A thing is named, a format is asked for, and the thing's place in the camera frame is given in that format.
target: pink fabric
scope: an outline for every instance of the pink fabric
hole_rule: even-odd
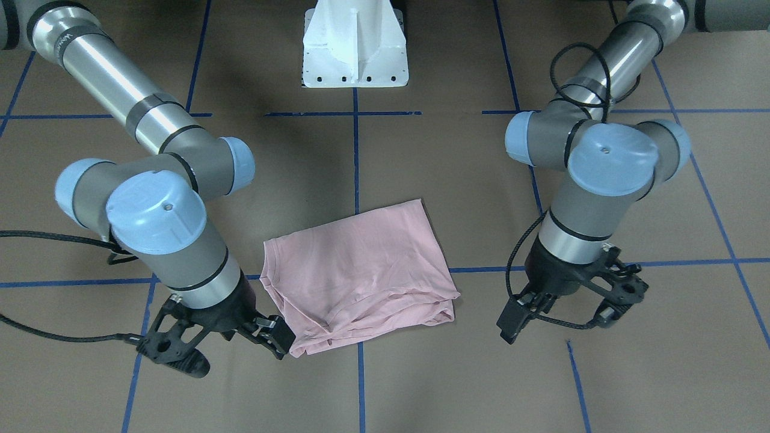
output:
[[[294,357],[453,321],[460,296],[421,200],[268,240],[259,280]]]

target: universal robot arm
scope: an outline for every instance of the universal robot arm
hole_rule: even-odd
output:
[[[636,0],[598,52],[563,86],[555,84],[552,64],[557,95],[541,112],[518,113],[505,133],[511,158],[566,171],[525,261],[529,282],[519,294],[511,293],[497,321],[506,342],[513,344],[533,318],[577,329],[609,327],[643,301],[648,285],[637,275],[641,268],[619,261],[620,250],[608,240],[633,202],[686,164],[690,139],[671,121],[627,126],[605,123],[607,114],[642,69],[683,31],[767,29],[768,24],[766,0]],[[592,282],[595,278],[611,290]],[[580,286],[604,298],[593,319],[570,324],[543,315]]]
[[[78,161],[62,172],[55,191],[77,224],[116,240],[171,289],[147,335],[133,340],[136,350],[198,378],[209,363],[195,347],[211,332],[227,340],[241,334],[283,358],[294,334],[281,317],[256,310],[249,281],[203,205],[251,183],[249,147],[211,136],[120,52],[79,3],[0,3],[0,46],[21,46],[58,63],[153,155],[124,164]],[[168,316],[176,322],[160,332]],[[195,325],[203,329],[185,343],[182,334]]]

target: light blue cap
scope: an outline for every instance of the light blue cap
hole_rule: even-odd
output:
[[[206,227],[203,200],[180,175],[167,170],[140,173],[121,183],[106,209],[115,236],[145,254],[182,250]]]
[[[567,170],[581,188],[600,196],[625,196],[647,185],[658,162],[650,137],[630,126],[598,123],[572,150]]]
[[[514,116],[505,129],[505,151],[508,156],[520,163],[532,166],[529,157],[529,145],[527,143],[527,131],[529,119],[534,111],[523,111]]]
[[[226,196],[235,193],[237,190],[248,186],[254,180],[254,155],[249,146],[243,140],[236,137],[220,137],[230,146],[230,152],[233,154],[233,187]]]
[[[60,174],[59,178],[56,180],[56,187],[54,189],[54,197],[56,198],[56,203],[59,204],[59,207],[62,208],[68,217],[72,218],[72,220],[81,227],[85,226],[83,226],[75,217],[75,206],[72,204],[72,201],[75,199],[75,188],[78,186],[78,181],[80,181],[80,178],[83,176],[83,174],[88,171],[88,169],[99,163],[114,164],[114,162],[108,161],[107,159],[81,159],[79,161],[75,161],[67,168],[65,168],[64,171],[62,171],[62,174]]]
[[[677,146],[679,147],[679,166],[677,166],[674,174],[669,177],[669,179],[672,179],[674,176],[676,176],[676,173],[679,173],[679,170],[685,166],[687,161],[690,160],[690,152],[692,151],[692,142],[690,141],[690,136],[687,134],[687,131],[685,131],[685,128],[682,128],[678,123],[672,122],[671,120],[655,119],[652,120],[652,122],[655,122],[658,125],[668,129],[668,131],[676,139]]]

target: white bracket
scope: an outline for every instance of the white bracket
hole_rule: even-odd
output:
[[[389,0],[318,0],[305,12],[303,84],[405,86],[409,68],[401,23],[403,14]]]

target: pink cloth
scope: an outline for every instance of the pink cloth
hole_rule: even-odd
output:
[[[460,296],[421,200],[268,240],[259,280],[294,357],[453,321]]]

